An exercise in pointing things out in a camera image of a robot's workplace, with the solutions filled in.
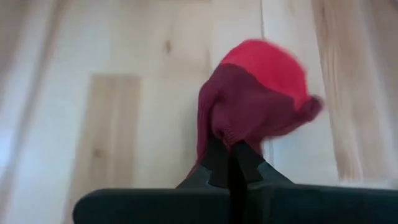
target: wooden floor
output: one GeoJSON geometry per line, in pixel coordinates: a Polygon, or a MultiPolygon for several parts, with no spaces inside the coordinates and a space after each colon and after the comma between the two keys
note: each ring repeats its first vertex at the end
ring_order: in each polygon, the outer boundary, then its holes
{"type": "Polygon", "coordinates": [[[265,158],[296,183],[394,187],[391,0],[18,2],[19,33],[0,36],[15,46],[1,55],[0,223],[71,223],[98,188],[175,187],[195,161],[198,91],[247,38],[286,48],[325,101],[314,122],[266,139],[265,158]]]}

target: cloth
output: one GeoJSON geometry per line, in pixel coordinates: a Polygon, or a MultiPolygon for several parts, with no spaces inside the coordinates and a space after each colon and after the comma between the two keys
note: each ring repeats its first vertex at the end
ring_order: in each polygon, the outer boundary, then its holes
{"type": "Polygon", "coordinates": [[[295,130],[321,109],[320,99],[308,94],[296,59],[265,40],[245,40],[200,90],[197,161],[212,134],[227,147],[244,140],[261,155],[264,138],[295,130]]]}

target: red beanie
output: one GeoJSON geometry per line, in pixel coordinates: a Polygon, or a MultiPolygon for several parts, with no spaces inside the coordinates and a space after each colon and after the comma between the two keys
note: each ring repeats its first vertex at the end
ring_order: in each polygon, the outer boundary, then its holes
{"type": "Polygon", "coordinates": [[[258,154],[264,138],[287,134],[322,108],[308,95],[305,71],[264,40],[232,49],[202,86],[198,105],[198,162],[213,133],[227,146],[245,140],[258,154]]]}

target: knit hat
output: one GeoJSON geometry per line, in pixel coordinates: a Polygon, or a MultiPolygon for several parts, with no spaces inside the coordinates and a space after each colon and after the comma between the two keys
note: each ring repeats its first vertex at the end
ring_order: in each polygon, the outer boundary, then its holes
{"type": "Polygon", "coordinates": [[[202,86],[198,103],[198,162],[213,134],[227,147],[245,140],[258,154],[264,138],[285,135],[322,109],[308,95],[305,71],[280,48],[245,40],[202,86]]]}

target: black object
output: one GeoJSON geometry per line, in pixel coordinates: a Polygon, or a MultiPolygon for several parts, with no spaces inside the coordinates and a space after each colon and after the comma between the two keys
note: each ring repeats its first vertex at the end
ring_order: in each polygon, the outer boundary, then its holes
{"type": "Polygon", "coordinates": [[[76,224],[398,223],[398,191],[296,185],[244,141],[213,138],[176,189],[98,190],[75,206],[76,224]]]}

